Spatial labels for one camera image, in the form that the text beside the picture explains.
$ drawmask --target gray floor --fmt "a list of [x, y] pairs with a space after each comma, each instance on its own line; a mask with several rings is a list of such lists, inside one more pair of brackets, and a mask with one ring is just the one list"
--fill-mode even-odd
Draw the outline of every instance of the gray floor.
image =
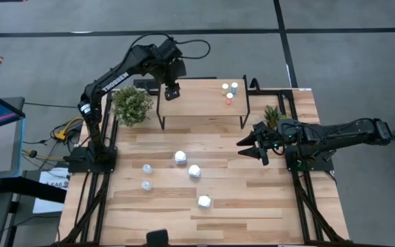
[[[395, 1], [280, 0], [286, 28], [395, 27]], [[0, 3], [0, 32], [74, 32], [277, 28], [272, 1], [256, 0], [29, 0]], [[77, 104], [78, 92], [116, 65], [133, 36], [0, 38], [0, 97]], [[204, 38], [205, 60], [187, 61], [190, 76], [238, 78], [246, 73], [262, 86], [288, 87], [278, 34], [176, 36]], [[313, 89], [323, 124], [379, 117], [395, 128], [395, 34], [288, 35], [299, 87]], [[160, 42], [160, 38], [148, 38]], [[201, 52], [198, 45], [183, 51]], [[35, 141], [77, 115], [73, 109], [26, 106], [25, 139]], [[48, 153], [51, 146], [26, 146]], [[53, 155], [67, 155], [59, 147]], [[358, 146], [334, 157], [350, 237], [395, 246], [395, 143]], [[36, 169], [23, 163], [24, 169]], [[23, 226], [15, 246], [49, 244], [56, 224]], [[26, 235], [36, 237], [28, 241]]]

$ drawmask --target potted plant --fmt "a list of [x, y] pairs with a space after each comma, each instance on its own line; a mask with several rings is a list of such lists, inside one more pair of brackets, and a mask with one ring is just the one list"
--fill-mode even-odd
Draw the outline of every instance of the potted plant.
[[114, 114], [127, 127], [132, 127], [148, 118], [146, 112], [153, 104], [153, 100], [146, 91], [139, 91], [133, 86], [117, 91], [112, 102]]
[[271, 129], [276, 129], [278, 125], [278, 120], [287, 118], [286, 115], [281, 114], [277, 107], [272, 108], [272, 106], [265, 107], [265, 119], [267, 126]]

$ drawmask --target wooden table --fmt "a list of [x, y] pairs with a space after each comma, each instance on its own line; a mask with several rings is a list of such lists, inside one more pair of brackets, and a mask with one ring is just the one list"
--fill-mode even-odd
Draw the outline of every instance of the wooden table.
[[[214, 79], [214, 80], [177, 80], [181, 89], [181, 96], [167, 101], [164, 97], [165, 87], [161, 87], [157, 101], [157, 113], [161, 128], [165, 128], [165, 117], [240, 117], [248, 115], [248, 98], [246, 83], [242, 79]], [[231, 105], [226, 104], [226, 96], [222, 95], [222, 85], [236, 82], [239, 86], [232, 99]]]
[[[319, 123], [311, 91], [294, 89], [294, 99], [300, 121]], [[171, 117], [161, 130], [154, 109], [148, 113], [151, 120], [133, 128], [120, 126], [119, 157], [110, 180], [100, 244], [142, 244], [147, 232], [161, 228], [169, 231], [171, 244], [301, 244], [292, 177], [283, 156], [268, 152], [270, 164], [262, 166], [237, 154], [244, 147], [235, 143], [249, 134], [252, 124], [263, 120], [267, 104], [277, 105], [277, 97], [250, 97], [250, 120], [243, 130], [232, 117]], [[187, 153], [187, 167], [202, 168], [201, 179], [191, 180], [186, 167], [175, 165], [177, 150]], [[144, 164], [154, 168], [151, 175], [142, 172]], [[324, 172], [311, 176], [318, 209], [339, 235], [348, 238], [335, 183]], [[62, 237], [73, 228], [84, 177], [71, 177], [60, 221]], [[154, 188], [143, 191], [143, 180]], [[213, 199], [211, 208], [198, 208], [202, 195]], [[88, 185], [81, 212], [87, 196]], [[315, 239], [307, 208], [306, 212]], [[93, 238], [97, 214], [93, 215], [88, 239]]]

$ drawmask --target robotic arm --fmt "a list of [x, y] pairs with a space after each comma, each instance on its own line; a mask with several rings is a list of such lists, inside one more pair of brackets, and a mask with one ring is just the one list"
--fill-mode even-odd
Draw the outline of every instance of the robotic arm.
[[360, 143], [387, 145], [395, 137], [387, 123], [380, 119], [367, 118], [332, 126], [283, 119], [278, 122], [277, 130], [268, 128], [263, 122], [254, 124], [253, 128], [249, 136], [237, 143], [238, 146], [252, 147], [239, 151], [239, 154], [261, 158], [263, 165], [269, 164], [269, 149], [277, 155], [283, 155], [286, 145], [297, 144], [297, 153], [301, 159], [312, 158], [321, 153], [328, 155], [325, 158], [330, 158], [338, 148]]
[[88, 142], [87, 148], [77, 148], [71, 153], [70, 172], [93, 171], [92, 166], [113, 163], [115, 160], [115, 156], [105, 147], [100, 135], [101, 99], [130, 76], [149, 73], [157, 82], [166, 85], [166, 100], [180, 96], [180, 87], [175, 81], [178, 77], [186, 75], [186, 71], [181, 60], [182, 52], [176, 44], [178, 43], [168, 36], [159, 47], [132, 46], [116, 67], [85, 87], [77, 108], [86, 122], [91, 141]]

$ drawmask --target paper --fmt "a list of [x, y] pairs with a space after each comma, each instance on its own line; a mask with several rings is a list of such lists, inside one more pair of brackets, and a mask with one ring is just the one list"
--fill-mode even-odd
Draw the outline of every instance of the paper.
[[[67, 175], [68, 168], [53, 168], [49, 172], [41, 172], [39, 182], [67, 190], [69, 184]], [[50, 202], [38, 198], [34, 201], [33, 213], [61, 212], [62, 210], [63, 203]]]

